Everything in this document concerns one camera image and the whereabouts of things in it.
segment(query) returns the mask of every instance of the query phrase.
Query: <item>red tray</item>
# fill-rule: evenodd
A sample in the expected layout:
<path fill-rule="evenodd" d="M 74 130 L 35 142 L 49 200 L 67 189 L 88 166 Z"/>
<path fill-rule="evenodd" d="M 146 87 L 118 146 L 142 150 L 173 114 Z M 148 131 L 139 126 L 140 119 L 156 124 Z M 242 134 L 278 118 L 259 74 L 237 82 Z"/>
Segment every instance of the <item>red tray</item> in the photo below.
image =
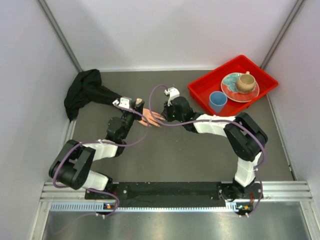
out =
<path fill-rule="evenodd" d="M 260 87 L 260 93 L 256 98 L 245 103 L 235 102 L 228 99 L 226 105 L 219 113 L 219 116 L 228 117 L 236 115 L 266 95 L 279 84 L 275 79 L 244 55 L 237 56 L 224 65 L 189 83 L 188 89 L 190 91 L 190 95 L 208 114 L 217 115 L 209 106 L 210 94 L 214 91 L 221 91 L 221 81 L 226 75 L 231 73 L 245 73 L 246 71 L 249 71 L 250 74 L 255 77 L 255 80 Z"/>

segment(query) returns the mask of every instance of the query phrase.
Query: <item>plate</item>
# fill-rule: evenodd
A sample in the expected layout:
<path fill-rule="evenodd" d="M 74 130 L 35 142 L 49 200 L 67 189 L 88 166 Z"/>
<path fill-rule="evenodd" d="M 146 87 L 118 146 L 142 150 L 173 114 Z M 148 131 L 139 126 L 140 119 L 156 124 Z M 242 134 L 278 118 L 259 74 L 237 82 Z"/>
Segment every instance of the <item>plate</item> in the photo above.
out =
<path fill-rule="evenodd" d="M 243 73 L 241 72 L 233 72 L 226 75 L 221 81 L 221 89 L 222 92 L 224 92 L 225 95 L 232 101 L 238 103 L 247 103 L 258 97 L 260 88 L 259 84 L 256 82 L 254 89 L 251 92 L 246 94 L 238 92 L 236 88 L 236 81 L 242 74 Z"/>

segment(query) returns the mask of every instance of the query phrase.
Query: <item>white wall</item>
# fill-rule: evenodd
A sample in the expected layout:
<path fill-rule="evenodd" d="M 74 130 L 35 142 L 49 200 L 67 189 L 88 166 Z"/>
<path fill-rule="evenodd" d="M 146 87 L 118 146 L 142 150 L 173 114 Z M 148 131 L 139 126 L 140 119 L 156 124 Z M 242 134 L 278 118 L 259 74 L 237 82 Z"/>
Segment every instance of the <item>white wall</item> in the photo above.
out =
<path fill-rule="evenodd" d="M 262 63 L 296 0 L 46 0 L 83 69 Z"/>
<path fill-rule="evenodd" d="M 267 72 L 279 81 L 271 92 L 290 159 L 308 180 L 320 210 L 320 1 L 308 0 L 271 59 Z"/>
<path fill-rule="evenodd" d="M 1 2 L 0 32 L 0 238 L 23 240 L 62 141 L 76 70 L 37 1 Z"/>

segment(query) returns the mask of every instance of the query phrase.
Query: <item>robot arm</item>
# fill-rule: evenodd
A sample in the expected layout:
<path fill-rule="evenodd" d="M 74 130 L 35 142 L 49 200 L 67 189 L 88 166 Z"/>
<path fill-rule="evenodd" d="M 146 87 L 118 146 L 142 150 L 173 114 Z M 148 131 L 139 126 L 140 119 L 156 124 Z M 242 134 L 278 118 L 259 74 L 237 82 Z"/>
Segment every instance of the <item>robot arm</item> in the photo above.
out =
<path fill-rule="evenodd" d="M 257 166 L 261 156 L 261 149 L 248 134 L 243 134 L 239 127 L 227 122 L 212 121 L 229 120 L 241 124 L 248 129 L 263 146 L 265 146 L 268 141 L 267 135 L 245 112 L 241 112 L 237 116 L 229 117 L 201 114 L 193 111 L 188 101 L 180 96 L 176 88 L 169 88 L 164 94 L 169 97 L 169 100 L 164 103 L 162 116 L 164 116 L 168 122 L 177 120 L 185 123 L 193 120 L 206 120 L 185 124 L 183 127 L 193 133 L 207 133 L 228 138 L 235 154 L 238 156 L 237 171 L 232 184 L 232 198 L 241 198 L 245 194 L 246 189 L 250 188 L 254 183 L 255 166 Z"/>
<path fill-rule="evenodd" d="M 103 158 L 114 158 L 122 154 L 125 149 L 124 146 L 105 144 L 102 141 L 125 145 L 124 139 L 127 137 L 134 121 L 141 120 L 141 116 L 126 109 L 133 109 L 142 114 L 145 102 L 139 98 L 132 102 L 130 98 L 122 97 L 120 100 L 115 100 L 113 104 L 123 109 L 121 118 L 113 117 L 109 120 L 105 139 L 95 143 L 84 142 L 68 157 L 58 173 L 57 180 L 59 182 L 74 190 L 82 187 L 108 191 L 112 187 L 112 178 L 90 170 L 92 162 Z M 63 158 L 78 144 L 79 142 L 75 140 L 66 142 L 50 167 L 49 176 L 51 178 L 54 177 Z"/>

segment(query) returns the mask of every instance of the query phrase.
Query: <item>hand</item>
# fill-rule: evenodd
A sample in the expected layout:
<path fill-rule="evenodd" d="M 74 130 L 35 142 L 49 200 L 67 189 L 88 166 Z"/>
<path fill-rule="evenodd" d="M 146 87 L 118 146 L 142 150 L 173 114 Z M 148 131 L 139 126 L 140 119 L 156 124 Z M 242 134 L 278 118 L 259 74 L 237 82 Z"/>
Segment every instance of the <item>hand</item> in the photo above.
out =
<path fill-rule="evenodd" d="M 164 120 L 164 118 L 159 113 L 154 112 L 154 111 L 152 113 L 157 119 Z M 148 119 L 150 124 L 152 124 L 154 126 L 157 126 L 157 127 L 160 127 L 160 125 L 156 122 L 156 120 L 151 116 L 151 113 L 150 113 L 149 109 L 144 108 L 142 114 L 143 114 L 143 116 L 146 117 L 146 119 Z M 144 118 L 142 118 L 142 120 L 140 120 L 138 122 L 141 123 L 144 126 L 148 126 L 148 124 L 147 124 L 147 122 L 146 122 L 146 120 Z"/>

